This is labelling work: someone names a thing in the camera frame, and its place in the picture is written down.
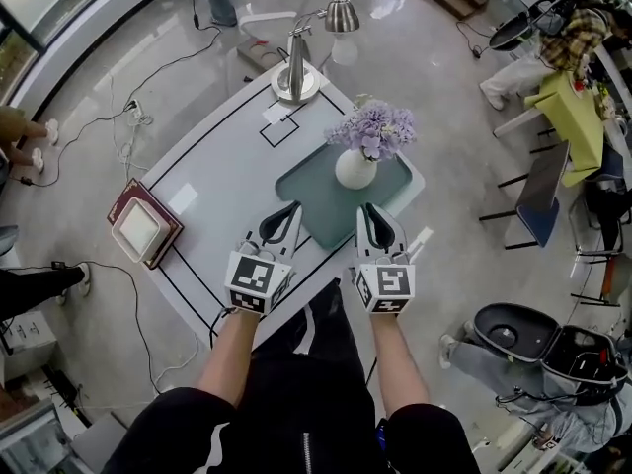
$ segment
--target book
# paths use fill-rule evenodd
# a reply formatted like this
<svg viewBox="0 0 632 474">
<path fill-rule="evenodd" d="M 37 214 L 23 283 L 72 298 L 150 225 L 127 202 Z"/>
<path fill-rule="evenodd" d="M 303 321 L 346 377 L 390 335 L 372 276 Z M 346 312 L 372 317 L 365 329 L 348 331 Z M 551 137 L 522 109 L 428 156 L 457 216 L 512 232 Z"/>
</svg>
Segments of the book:
<svg viewBox="0 0 632 474">
<path fill-rule="evenodd" d="M 122 191 L 122 193 L 118 196 L 117 201 L 110 209 L 110 213 L 108 214 L 108 222 L 111 225 L 114 225 L 119 219 L 122 210 L 125 208 L 127 203 L 131 198 L 138 198 L 140 200 L 144 200 L 149 203 L 156 212 L 162 216 L 162 218 L 169 223 L 169 234 L 165 238 L 165 242 L 163 242 L 160 247 L 156 250 L 156 253 L 149 260 L 143 262 L 145 266 L 150 271 L 153 271 L 160 261 L 163 259 L 167 250 L 172 246 L 174 241 L 178 238 L 178 236 L 182 233 L 185 226 L 178 221 L 178 219 L 169 211 L 167 208 L 158 201 L 158 199 L 152 195 L 149 190 L 147 190 L 141 183 L 136 181 L 135 179 L 130 179 L 127 186 Z"/>
</svg>

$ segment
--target shoe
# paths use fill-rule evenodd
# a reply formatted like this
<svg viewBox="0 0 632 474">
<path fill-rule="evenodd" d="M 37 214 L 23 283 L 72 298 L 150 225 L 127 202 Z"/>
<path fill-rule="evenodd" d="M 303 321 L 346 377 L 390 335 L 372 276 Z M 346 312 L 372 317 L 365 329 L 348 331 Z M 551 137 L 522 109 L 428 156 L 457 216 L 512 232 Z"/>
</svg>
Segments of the shoe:
<svg viewBox="0 0 632 474">
<path fill-rule="evenodd" d="M 442 335 L 438 340 L 438 364 L 443 370 L 452 367 L 450 363 L 450 349 L 454 343 L 456 343 L 456 339 L 448 334 Z"/>
<path fill-rule="evenodd" d="M 66 303 L 66 295 L 68 294 L 68 290 L 64 289 L 60 295 L 57 295 L 55 297 L 55 302 L 57 302 L 57 305 L 63 305 Z"/>
<path fill-rule="evenodd" d="M 490 103 L 490 105 L 494 109 L 496 109 L 497 111 L 502 111 L 503 108 L 505 107 L 505 102 L 503 102 L 503 97 L 501 97 L 500 95 L 492 95 L 485 89 L 484 85 L 485 83 L 481 83 L 478 85 L 478 87 L 483 92 L 483 95 L 485 95 L 485 98 L 487 99 L 487 101 Z"/>
<path fill-rule="evenodd" d="M 43 170 L 43 156 L 41 154 L 41 149 L 36 147 L 33 150 L 31 158 L 33 159 L 33 166 L 38 170 L 38 174 L 41 174 L 41 171 Z"/>
<path fill-rule="evenodd" d="M 467 320 L 463 323 L 463 331 L 465 332 L 466 337 L 472 337 L 474 335 L 474 323 L 470 320 Z"/>
<path fill-rule="evenodd" d="M 54 146 L 59 140 L 59 121 L 57 119 L 49 120 L 46 123 L 46 129 L 48 130 L 48 142 Z"/>
<path fill-rule="evenodd" d="M 79 293 L 81 296 L 88 296 L 90 293 L 90 267 L 85 262 L 82 262 L 77 267 L 83 271 L 84 277 L 81 279 L 81 282 L 77 284 L 77 289 L 79 289 Z"/>
</svg>

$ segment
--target hydrangea bouquet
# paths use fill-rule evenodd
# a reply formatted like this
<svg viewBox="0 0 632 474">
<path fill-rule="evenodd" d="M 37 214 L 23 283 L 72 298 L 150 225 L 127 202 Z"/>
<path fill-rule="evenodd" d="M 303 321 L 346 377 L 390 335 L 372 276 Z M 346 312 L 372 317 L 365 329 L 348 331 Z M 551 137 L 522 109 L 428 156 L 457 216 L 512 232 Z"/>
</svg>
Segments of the hydrangea bouquet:
<svg viewBox="0 0 632 474">
<path fill-rule="evenodd" d="M 368 100 L 337 126 L 325 131 L 330 144 L 361 151 L 366 160 L 392 158 L 405 144 L 417 140 L 415 119 L 408 109 L 395 109 L 381 100 Z"/>
</svg>

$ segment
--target open black case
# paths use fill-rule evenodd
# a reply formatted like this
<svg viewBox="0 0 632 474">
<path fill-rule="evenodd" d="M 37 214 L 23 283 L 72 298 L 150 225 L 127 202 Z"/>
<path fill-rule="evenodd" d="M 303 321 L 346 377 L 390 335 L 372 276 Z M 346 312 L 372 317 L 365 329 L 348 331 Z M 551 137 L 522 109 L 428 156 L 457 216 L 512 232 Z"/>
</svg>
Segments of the open black case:
<svg viewBox="0 0 632 474">
<path fill-rule="evenodd" d="M 592 405 L 618 393 L 628 375 L 612 340 L 574 325 L 560 326 L 546 314 L 523 305 L 496 303 L 474 318 L 480 340 L 511 361 L 542 368 L 577 383 L 578 405 Z"/>
</svg>

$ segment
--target gray table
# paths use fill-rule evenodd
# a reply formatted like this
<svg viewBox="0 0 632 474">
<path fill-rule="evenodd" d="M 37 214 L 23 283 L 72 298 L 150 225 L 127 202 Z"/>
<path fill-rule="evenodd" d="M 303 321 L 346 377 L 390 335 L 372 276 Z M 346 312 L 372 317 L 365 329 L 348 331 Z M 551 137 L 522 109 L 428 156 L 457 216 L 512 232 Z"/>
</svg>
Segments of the gray table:
<svg viewBox="0 0 632 474">
<path fill-rule="evenodd" d="M 142 179 L 185 225 L 158 269 L 148 273 L 208 345 L 223 321 L 219 315 L 227 303 L 223 283 L 228 255 L 246 224 L 278 201 L 277 179 L 321 146 L 323 131 L 354 104 L 323 77 L 314 99 L 294 108 L 284 123 L 270 125 L 279 119 L 277 109 L 266 73 L 185 135 Z M 415 167 L 401 158 L 413 180 L 385 205 L 394 216 L 425 185 Z M 293 258 L 297 275 L 278 307 L 262 321 L 255 346 L 353 261 L 355 248 L 349 241 L 326 251 L 302 227 L 298 241 Z"/>
</svg>

